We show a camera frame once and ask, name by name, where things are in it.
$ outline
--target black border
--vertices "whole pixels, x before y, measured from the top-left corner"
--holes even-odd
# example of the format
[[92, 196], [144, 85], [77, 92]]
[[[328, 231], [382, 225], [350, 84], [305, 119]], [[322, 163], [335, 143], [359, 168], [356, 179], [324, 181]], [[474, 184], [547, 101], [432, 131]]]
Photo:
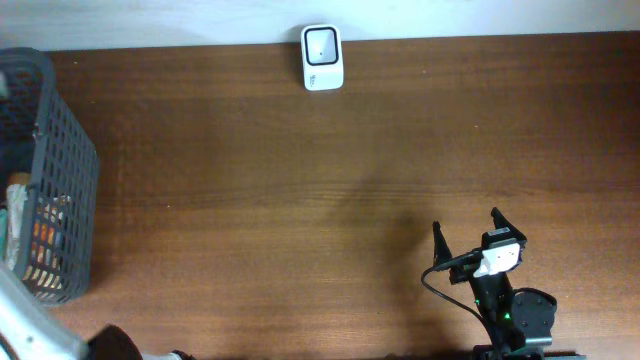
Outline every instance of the black border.
[[[335, 41], [333, 42], [333, 45], [336, 47], [336, 60], [335, 61], [326, 62], [326, 63], [312, 63], [311, 60], [309, 60], [309, 39], [307, 39], [307, 33], [309, 33], [309, 31], [317, 31], [317, 30], [331, 30], [331, 31], [333, 31], [333, 38], [335, 39]], [[307, 57], [307, 64], [309, 64], [311, 66], [333, 65], [333, 64], [337, 63], [338, 60], [340, 60], [340, 52], [338, 51], [338, 33], [336, 33], [336, 29], [334, 29], [334, 28], [332, 28], [330, 26], [322, 27], [322, 28], [307, 29], [307, 31], [304, 32], [304, 52], [305, 52], [305, 55]]]

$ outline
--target wood grain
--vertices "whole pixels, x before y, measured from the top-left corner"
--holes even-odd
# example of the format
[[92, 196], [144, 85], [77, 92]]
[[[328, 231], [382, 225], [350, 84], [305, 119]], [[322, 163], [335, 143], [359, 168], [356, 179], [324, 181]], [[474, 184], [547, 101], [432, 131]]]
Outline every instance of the wood grain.
[[[493, 206], [530, 239], [514, 286], [559, 300], [555, 350], [640, 351], [640, 34], [51, 53], [101, 177], [88, 294], [53, 313], [203, 358], [429, 355], [488, 342], [426, 292]], [[466, 285], [433, 283], [472, 304]]]

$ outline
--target plastic basket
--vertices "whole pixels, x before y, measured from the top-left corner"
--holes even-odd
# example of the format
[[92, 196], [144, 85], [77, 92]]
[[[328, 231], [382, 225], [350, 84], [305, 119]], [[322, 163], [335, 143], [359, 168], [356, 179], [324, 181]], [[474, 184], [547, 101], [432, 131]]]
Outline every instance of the plastic basket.
[[44, 54], [2, 50], [0, 73], [9, 90], [0, 98], [0, 189], [10, 172], [31, 173], [13, 271], [42, 303], [60, 305], [89, 284], [98, 156]]

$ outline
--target wire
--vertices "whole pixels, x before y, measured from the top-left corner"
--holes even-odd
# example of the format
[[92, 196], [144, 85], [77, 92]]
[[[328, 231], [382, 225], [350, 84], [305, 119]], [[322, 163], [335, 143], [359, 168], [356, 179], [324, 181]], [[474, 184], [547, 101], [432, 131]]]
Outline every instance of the wire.
[[[438, 269], [445, 269], [447, 266], [447, 264], [441, 264], [438, 265]], [[491, 331], [489, 331], [489, 326], [487, 325], [487, 322], [482, 318], [482, 316], [480, 314], [478, 314], [477, 311], [473, 310], [472, 308], [468, 307], [467, 305], [459, 302], [458, 300], [451, 298], [449, 296], [447, 296], [446, 294], [443, 294], [442, 292], [436, 290], [433, 286], [427, 284], [427, 281], [425, 280], [427, 275], [429, 275], [429, 273], [433, 272], [435, 270], [435, 266], [430, 267], [429, 269], [425, 270], [422, 273], [422, 276], [420, 277], [420, 281], [422, 282], [422, 285], [424, 285], [424, 287], [426, 287], [427, 289], [429, 289], [429, 291], [431, 291], [432, 293], [440, 296], [441, 298], [447, 300], [448, 302], [457, 305], [465, 310], [467, 310], [468, 312], [470, 312], [471, 314], [473, 314], [473, 316], [476, 317], [476, 319], [478, 319], [480, 321], [480, 323], [482, 323], [482, 326], [484, 326], [484, 329], [487, 331], [487, 334], [489, 335], [489, 340], [491, 341], [491, 346], [496, 350], [496, 353], [498, 354], [498, 358], [502, 359], [502, 355], [500, 354], [499, 351], [497, 351], [498, 349], [496, 348], [496, 343], [493, 341], [493, 336], [491, 335]]]

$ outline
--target wooden surface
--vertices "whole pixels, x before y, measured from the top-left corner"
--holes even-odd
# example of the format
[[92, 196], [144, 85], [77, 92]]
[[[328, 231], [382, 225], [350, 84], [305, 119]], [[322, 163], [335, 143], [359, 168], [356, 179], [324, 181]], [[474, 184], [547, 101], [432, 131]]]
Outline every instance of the wooden surface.
[[[53, 313], [219, 357], [429, 355], [488, 342], [425, 291], [497, 206], [556, 350], [640, 352], [640, 34], [344, 44], [309, 93], [295, 45], [51, 54], [96, 144], [93, 280]], [[473, 303], [468, 285], [432, 282]]]

